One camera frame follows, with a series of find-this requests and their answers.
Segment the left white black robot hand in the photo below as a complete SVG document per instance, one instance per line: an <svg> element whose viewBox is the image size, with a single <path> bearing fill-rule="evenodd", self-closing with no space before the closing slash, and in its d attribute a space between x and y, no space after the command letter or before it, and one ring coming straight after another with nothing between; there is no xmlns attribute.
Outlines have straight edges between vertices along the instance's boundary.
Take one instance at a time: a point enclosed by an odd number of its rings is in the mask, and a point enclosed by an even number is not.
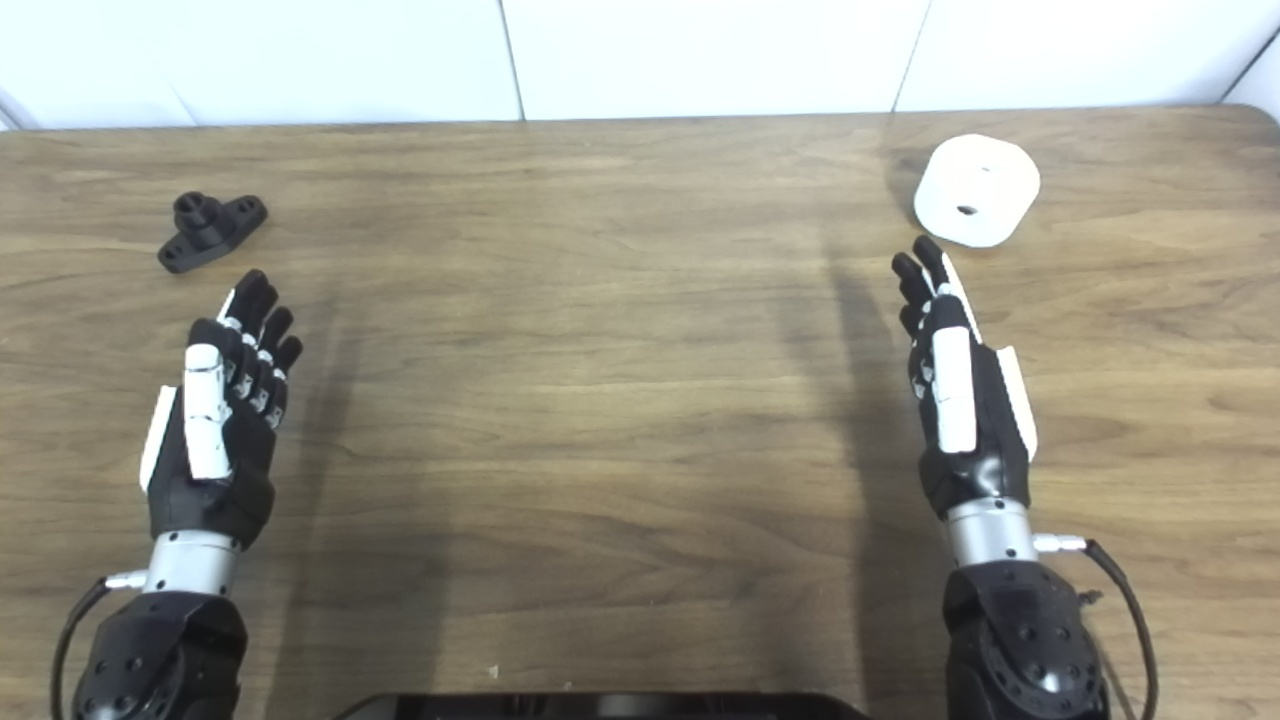
<svg viewBox="0 0 1280 720"><path fill-rule="evenodd" d="M160 388L140 460L152 538L201 530L247 550L262 533L289 374L303 352L293 322L268 274L252 269L219 313L191 325L180 382Z"/></svg>

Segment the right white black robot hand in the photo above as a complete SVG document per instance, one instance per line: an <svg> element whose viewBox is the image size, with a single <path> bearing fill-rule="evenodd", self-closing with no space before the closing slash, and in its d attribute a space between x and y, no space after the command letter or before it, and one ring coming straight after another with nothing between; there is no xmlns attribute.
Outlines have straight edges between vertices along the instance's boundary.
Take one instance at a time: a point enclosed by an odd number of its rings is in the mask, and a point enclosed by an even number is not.
<svg viewBox="0 0 1280 720"><path fill-rule="evenodd" d="M931 237L897 252L892 269L925 438L918 470L933 511L943 518L979 498L1029 506L1039 437L1016 350L984 342L951 258Z"/></svg>

